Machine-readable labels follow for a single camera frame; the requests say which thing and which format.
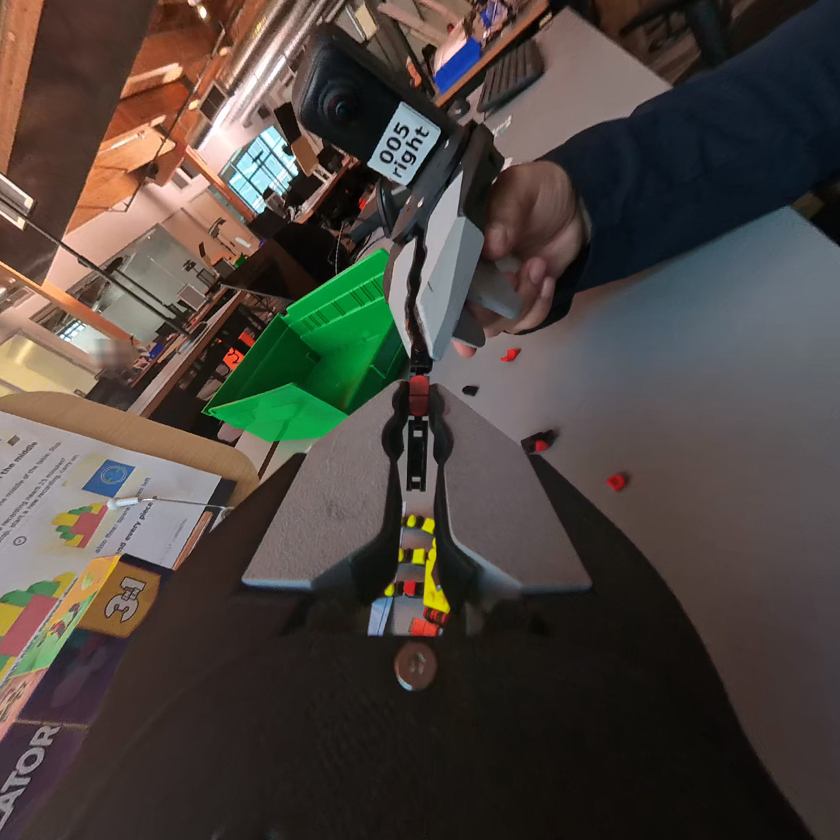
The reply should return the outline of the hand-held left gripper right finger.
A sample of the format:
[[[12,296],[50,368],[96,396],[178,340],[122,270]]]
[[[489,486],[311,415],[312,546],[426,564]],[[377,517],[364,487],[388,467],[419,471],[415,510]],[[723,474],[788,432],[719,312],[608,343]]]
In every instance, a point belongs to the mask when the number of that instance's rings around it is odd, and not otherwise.
[[[443,385],[429,393],[438,570],[448,632],[498,607],[592,590],[592,578],[521,445]]]

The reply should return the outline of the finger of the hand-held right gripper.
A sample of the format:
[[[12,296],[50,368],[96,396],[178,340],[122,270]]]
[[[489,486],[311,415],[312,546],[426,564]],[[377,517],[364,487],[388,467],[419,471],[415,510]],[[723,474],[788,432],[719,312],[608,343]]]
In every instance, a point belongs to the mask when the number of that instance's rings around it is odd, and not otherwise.
[[[441,361],[452,340],[476,349],[485,334],[465,310],[484,236],[460,209],[463,173],[446,187],[430,214],[425,259],[416,296],[416,315],[432,361]]]
[[[429,285],[423,275],[426,251],[421,238],[413,238],[402,246],[394,245],[383,278],[383,291],[391,310],[399,338],[408,354],[413,351],[413,338],[408,323],[411,312],[416,322],[415,333],[432,357],[432,340],[428,329]]]

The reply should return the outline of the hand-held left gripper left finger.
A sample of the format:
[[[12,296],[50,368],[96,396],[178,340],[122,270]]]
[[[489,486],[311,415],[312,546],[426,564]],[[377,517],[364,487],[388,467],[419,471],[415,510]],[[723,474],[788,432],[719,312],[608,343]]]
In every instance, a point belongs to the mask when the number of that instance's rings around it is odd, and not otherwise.
[[[390,384],[305,454],[242,582],[371,604],[396,573],[403,386]]]

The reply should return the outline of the black yellow lego spider model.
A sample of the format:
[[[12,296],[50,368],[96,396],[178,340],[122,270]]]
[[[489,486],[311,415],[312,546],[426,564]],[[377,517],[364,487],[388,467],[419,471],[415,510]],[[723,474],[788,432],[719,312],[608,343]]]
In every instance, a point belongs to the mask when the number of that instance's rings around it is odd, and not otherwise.
[[[381,596],[393,595],[394,603],[385,635],[440,637],[451,608],[438,574],[435,521],[404,512],[396,574]]]

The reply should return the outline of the small red black lego assembly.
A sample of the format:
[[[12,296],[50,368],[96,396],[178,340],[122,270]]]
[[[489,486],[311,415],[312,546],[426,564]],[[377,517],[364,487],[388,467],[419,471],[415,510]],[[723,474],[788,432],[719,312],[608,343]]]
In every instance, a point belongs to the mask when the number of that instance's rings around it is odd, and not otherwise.
[[[425,350],[413,350],[408,379],[406,424],[406,489],[427,488],[427,451],[430,418],[429,374],[433,363]]]

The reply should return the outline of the person's right forearm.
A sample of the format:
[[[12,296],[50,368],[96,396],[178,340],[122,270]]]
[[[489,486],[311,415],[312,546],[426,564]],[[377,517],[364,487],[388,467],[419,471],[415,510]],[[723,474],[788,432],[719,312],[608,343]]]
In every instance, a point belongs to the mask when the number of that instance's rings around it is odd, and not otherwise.
[[[590,243],[542,323],[792,204],[839,170],[839,2],[821,1],[724,65],[542,157],[570,177]]]

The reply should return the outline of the lego set box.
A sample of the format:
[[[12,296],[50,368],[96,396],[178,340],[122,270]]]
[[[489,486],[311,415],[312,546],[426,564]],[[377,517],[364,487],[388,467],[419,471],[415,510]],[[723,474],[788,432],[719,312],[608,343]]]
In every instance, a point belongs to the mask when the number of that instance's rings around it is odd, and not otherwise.
[[[19,838],[67,774],[172,575],[115,554],[2,595],[2,838]]]

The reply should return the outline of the person's right hand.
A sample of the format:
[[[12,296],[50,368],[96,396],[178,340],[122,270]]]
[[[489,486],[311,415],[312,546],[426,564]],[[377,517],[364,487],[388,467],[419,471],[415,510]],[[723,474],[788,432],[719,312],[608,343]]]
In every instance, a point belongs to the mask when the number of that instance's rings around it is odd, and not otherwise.
[[[535,161],[500,173],[490,191],[482,257],[518,262],[507,279],[521,309],[511,319],[470,303],[488,340],[543,325],[559,279],[581,254],[589,233],[588,216],[563,168]]]

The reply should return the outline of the small blue crate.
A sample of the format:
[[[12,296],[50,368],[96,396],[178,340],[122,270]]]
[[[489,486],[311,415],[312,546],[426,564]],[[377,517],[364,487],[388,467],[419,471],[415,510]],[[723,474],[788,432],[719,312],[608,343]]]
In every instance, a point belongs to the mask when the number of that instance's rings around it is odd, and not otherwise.
[[[451,89],[478,63],[480,57],[481,43],[472,37],[468,37],[448,58],[443,58],[438,50],[433,60],[433,77],[438,92]]]

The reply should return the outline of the green storage bin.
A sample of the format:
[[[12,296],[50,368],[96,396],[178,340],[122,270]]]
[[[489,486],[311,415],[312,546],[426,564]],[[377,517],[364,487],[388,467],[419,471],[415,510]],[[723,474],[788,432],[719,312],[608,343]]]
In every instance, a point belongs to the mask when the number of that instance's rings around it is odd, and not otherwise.
[[[378,249],[266,326],[203,414],[267,442],[320,438],[407,364]]]

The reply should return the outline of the black flat panel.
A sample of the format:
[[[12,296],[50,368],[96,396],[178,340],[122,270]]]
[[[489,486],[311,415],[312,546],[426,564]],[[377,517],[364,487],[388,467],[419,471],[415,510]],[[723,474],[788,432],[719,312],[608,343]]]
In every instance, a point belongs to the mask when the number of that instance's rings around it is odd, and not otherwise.
[[[297,301],[329,282],[349,264],[333,233],[319,226],[291,223],[268,238],[218,285],[263,298]]]

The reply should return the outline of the black keyboard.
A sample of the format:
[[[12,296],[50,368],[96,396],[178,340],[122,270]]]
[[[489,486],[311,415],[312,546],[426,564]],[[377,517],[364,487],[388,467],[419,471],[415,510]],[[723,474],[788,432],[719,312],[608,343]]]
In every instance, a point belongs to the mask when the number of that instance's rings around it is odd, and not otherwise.
[[[501,57],[487,71],[476,111],[489,114],[531,87],[544,73],[542,53],[531,38]]]

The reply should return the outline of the wooden board with printed sheet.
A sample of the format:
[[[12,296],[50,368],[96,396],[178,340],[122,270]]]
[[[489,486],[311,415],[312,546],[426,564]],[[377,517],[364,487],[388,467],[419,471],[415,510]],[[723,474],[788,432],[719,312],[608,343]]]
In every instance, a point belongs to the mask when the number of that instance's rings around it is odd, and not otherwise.
[[[74,395],[2,397],[2,592],[112,554],[174,569],[258,484],[235,448]]]

